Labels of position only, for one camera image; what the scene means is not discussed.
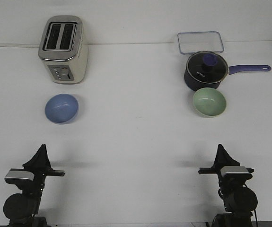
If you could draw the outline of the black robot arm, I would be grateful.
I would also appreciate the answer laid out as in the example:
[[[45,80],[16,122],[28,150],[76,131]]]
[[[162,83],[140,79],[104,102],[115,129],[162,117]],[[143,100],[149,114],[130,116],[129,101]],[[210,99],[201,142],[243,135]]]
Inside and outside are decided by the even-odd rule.
[[[47,227],[46,217],[37,215],[45,179],[47,176],[63,177],[65,172],[52,168],[45,144],[22,167],[10,169],[4,177],[7,184],[21,190],[21,193],[9,196],[3,205],[3,213],[9,219],[8,226]]]
[[[216,174],[218,177],[218,195],[223,200],[225,213],[217,214],[213,227],[251,227],[251,217],[256,216],[258,199],[254,191],[246,186],[246,181],[253,178],[254,169],[241,166],[225,150],[222,144],[211,167],[201,167],[202,174]]]

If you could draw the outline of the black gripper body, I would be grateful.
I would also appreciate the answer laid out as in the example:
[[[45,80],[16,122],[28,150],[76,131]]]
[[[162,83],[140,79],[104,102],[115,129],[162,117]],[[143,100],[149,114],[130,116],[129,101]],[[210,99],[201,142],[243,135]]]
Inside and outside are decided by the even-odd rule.
[[[25,169],[16,169],[16,168],[12,168],[10,170],[28,171]],[[18,189],[22,191],[22,194],[26,196],[42,196],[43,189],[45,187],[45,179],[47,176],[63,177],[65,175],[65,172],[63,170],[53,170],[53,169],[51,169],[51,171],[31,170],[29,172],[35,175],[33,181],[14,184]]]
[[[200,175],[202,174],[216,174],[218,176],[219,180],[219,191],[221,196],[228,195],[229,193],[233,192],[239,187],[242,187],[245,185],[247,180],[252,179],[254,172],[253,168],[246,167],[247,170],[250,172],[250,175],[244,175],[244,176],[233,176],[233,177],[222,177],[220,173],[220,169],[215,169],[214,167],[201,167],[199,168],[198,173]]]

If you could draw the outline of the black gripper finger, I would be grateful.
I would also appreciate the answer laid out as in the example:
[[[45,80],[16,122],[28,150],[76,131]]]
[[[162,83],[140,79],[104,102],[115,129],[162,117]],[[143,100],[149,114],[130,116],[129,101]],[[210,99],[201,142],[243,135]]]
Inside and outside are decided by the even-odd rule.
[[[51,171],[52,167],[51,167],[50,160],[48,157],[46,145],[44,145],[44,155],[45,155],[45,170]]]
[[[215,169],[218,169],[219,164],[220,164],[220,155],[221,155],[220,146],[221,146],[221,144],[218,144],[218,146],[217,146],[216,157],[215,157],[215,160],[214,160],[214,163],[213,163],[213,167],[214,167]]]
[[[26,163],[24,163],[23,168],[25,170],[45,170],[46,169],[46,145],[42,144],[36,154]]]
[[[240,163],[234,160],[228,152],[225,150],[222,144],[219,145],[220,150],[220,158],[219,158],[219,166],[225,167],[225,166],[240,166]]]

